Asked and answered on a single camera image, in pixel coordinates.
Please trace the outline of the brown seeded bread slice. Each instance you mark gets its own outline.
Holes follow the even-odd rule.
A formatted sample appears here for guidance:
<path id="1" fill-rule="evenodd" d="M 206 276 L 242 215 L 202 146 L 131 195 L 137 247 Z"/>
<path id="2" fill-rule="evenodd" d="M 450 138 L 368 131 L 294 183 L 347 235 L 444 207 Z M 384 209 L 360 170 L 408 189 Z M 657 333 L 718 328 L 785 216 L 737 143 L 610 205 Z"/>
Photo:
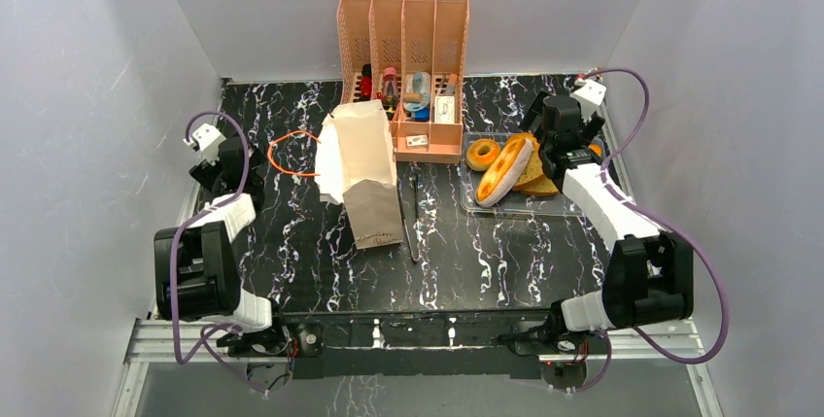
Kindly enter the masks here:
<path id="1" fill-rule="evenodd" d="M 519 191 L 519 189 L 525 187 L 532 181 L 539 179 L 541 176 L 545 176 L 542 163 L 538 153 L 532 153 L 530 155 L 529 160 L 527 161 L 527 165 L 518 177 L 513 186 L 514 191 Z"/>

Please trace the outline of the long baguette sandwich bread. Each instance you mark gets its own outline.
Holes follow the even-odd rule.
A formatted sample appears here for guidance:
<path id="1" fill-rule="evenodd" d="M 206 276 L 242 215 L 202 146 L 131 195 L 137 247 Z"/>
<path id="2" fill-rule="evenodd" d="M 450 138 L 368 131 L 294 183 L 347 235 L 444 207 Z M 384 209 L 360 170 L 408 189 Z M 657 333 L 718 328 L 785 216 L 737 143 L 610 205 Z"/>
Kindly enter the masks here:
<path id="1" fill-rule="evenodd" d="M 532 143 L 528 140 L 505 145 L 481 177 L 475 191 L 475 202 L 480 207 L 488 208 L 502 200 L 512 190 L 531 154 Z"/>

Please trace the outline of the clear plastic tray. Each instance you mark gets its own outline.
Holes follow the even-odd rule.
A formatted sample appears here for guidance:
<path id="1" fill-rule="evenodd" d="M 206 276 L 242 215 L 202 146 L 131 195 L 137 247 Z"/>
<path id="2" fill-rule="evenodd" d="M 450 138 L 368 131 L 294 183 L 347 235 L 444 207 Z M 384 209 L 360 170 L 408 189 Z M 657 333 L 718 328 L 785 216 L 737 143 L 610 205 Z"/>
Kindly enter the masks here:
<path id="1" fill-rule="evenodd" d="M 497 203 L 484 207 L 476 200 L 485 170 L 473 166 L 468 159 L 477 158 L 481 164 L 491 164 L 495 151 L 504 150 L 507 143 L 516 141 L 518 133 L 467 132 L 463 135 L 464 155 L 461 165 L 462 205 L 470 214 L 497 216 L 558 216 L 580 217 L 583 210 L 561 194 L 552 181 L 539 176 L 540 160 L 534 151 L 516 179 L 514 186 Z"/>

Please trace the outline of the orange fake bagel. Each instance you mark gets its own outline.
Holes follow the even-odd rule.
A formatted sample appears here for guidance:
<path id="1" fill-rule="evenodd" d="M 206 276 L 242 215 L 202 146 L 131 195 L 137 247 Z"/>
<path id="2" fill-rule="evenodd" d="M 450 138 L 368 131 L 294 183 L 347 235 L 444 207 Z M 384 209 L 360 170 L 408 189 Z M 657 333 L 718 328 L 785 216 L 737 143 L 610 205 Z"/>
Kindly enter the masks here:
<path id="1" fill-rule="evenodd" d="M 532 143 L 532 151 L 534 153 L 537 152 L 537 150 L 539 148 L 539 142 L 535 138 L 535 136 L 530 132 L 522 132 L 522 133 L 516 133 L 516 134 L 510 135 L 508 137 L 508 139 L 506 140 L 505 145 L 508 146 L 511 143 L 518 142 L 519 140 L 528 140 L 528 141 L 530 141 Z"/>
<path id="2" fill-rule="evenodd" d="M 498 142 L 482 138 L 473 141 L 465 155 L 465 160 L 468 167 L 477 172 L 484 172 L 488 170 L 496 161 L 501 152 L 501 147 Z"/>

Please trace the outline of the printed paper bag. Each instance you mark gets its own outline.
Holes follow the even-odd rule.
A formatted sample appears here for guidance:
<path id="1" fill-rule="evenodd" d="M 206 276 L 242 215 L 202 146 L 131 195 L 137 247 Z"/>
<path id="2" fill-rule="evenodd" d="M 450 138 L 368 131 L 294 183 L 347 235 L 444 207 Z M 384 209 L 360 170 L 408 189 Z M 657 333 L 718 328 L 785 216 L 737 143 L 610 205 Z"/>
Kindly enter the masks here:
<path id="1" fill-rule="evenodd" d="M 278 143 L 299 134 L 317 143 L 312 172 L 290 170 L 274 157 Z M 395 148 L 380 100 L 340 104 L 327 114 L 319 135 L 291 131 L 269 143 L 266 157 L 284 174 L 312 178 L 321 201 L 343 206 L 358 249 L 404 241 Z"/>

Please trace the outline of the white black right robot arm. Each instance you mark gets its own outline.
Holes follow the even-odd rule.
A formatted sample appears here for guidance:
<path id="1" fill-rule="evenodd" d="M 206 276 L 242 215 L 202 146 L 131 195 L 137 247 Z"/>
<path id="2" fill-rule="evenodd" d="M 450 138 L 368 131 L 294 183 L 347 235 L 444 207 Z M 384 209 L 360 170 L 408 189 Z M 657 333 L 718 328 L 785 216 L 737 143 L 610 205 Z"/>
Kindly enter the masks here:
<path id="1" fill-rule="evenodd" d="M 594 225 L 610 260 L 601 287 L 554 302 L 545 322 L 515 335 L 518 342 L 573 352 L 599 330 L 682 320 L 694 309 L 693 247 L 630 208 L 592 149 L 603 118 L 582 118 L 570 96 L 541 92 L 519 127 L 536 137 L 544 175 Z"/>

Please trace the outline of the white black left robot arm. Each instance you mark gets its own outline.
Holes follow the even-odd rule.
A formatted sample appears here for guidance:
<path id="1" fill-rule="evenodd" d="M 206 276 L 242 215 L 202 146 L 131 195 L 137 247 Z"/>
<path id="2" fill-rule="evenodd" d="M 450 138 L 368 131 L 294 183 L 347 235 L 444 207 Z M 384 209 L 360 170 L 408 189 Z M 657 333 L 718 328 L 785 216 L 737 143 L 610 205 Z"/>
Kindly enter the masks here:
<path id="1" fill-rule="evenodd" d="M 161 229 L 154 236 L 155 293 L 160 317 L 172 319 L 170 257 L 176 249 L 179 319 L 238 326 L 238 335 L 230 333 L 217 341 L 218 346 L 226 347 L 237 357 L 281 355 L 291 339 L 289 327 L 277 319 L 277 303 L 241 287 L 232 250 L 236 237 L 262 209 L 264 183 L 257 173 L 262 160 L 262 153 L 251 146 L 246 185 L 239 198 L 230 201 L 242 177 L 242 140 L 235 135 L 222 141 L 214 161 L 202 159 L 189 171 L 213 196 L 207 205 L 208 214 L 184 229 L 178 243 L 173 242 L 174 227 Z"/>

